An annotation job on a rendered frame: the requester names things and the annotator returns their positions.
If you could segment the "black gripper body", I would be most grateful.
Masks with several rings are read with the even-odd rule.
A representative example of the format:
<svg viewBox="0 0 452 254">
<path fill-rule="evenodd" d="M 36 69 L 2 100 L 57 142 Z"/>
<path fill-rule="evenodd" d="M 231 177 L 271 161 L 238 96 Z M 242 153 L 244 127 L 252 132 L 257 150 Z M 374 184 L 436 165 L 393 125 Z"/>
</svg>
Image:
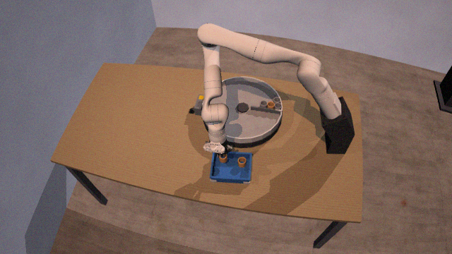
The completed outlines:
<svg viewBox="0 0 452 254">
<path fill-rule="evenodd" d="M 227 145 L 228 145 L 228 143 L 227 143 L 227 138 L 226 138 L 226 141 L 223 143 L 223 144 L 221 144 L 223 147 L 225 147 L 225 148 L 227 148 Z"/>
</svg>

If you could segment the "dark blue open crate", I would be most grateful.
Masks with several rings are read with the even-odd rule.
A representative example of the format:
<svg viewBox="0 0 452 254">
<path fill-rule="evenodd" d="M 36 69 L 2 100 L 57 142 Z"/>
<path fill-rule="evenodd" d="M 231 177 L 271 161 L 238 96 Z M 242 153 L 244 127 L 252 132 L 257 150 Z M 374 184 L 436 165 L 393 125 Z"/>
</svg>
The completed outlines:
<svg viewBox="0 0 452 254">
<path fill-rule="evenodd" d="M 246 166 L 243 168 L 238 166 L 238 159 L 240 157 L 244 157 L 246 159 Z M 213 152 L 210 168 L 210 182 L 250 184 L 250 178 L 250 152 L 229 152 L 227 153 L 227 162 L 225 163 L 221 163 L 219 158 L 217 158 L 215 153 Z"/>
</svg>

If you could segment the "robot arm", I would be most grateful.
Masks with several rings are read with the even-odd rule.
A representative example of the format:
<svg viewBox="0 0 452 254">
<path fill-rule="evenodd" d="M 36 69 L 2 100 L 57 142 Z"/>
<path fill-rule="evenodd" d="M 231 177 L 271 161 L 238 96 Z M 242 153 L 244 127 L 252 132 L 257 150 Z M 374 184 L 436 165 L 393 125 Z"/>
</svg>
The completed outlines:
<svg viewBox="0 0 452 254">
<path fill-rule="evenodd" d="M 197 36 L 204 53 L 204 101 L 201 117 L 208 123 L 210 141 L 203 146 L 205 151 L 225 152 L 225 147 L 221 144 L 227 138 L 225 124 L 229 116 L 229 109 L 223 103 L 210 104 L 212 99 L 222 96 L 220 46 L 262 64 L 288 62 L 298 65 L 298 80 L 311 93 L 324 116 L 327 119 L 335 119 L 341 115 L 341 103 L 338 96 L 332 91 L 328 81 L 319 77 L 321 62 L 317 58 L 233 32 L 212 23 L 202 25 L 197 31 Z"/>
</svg>

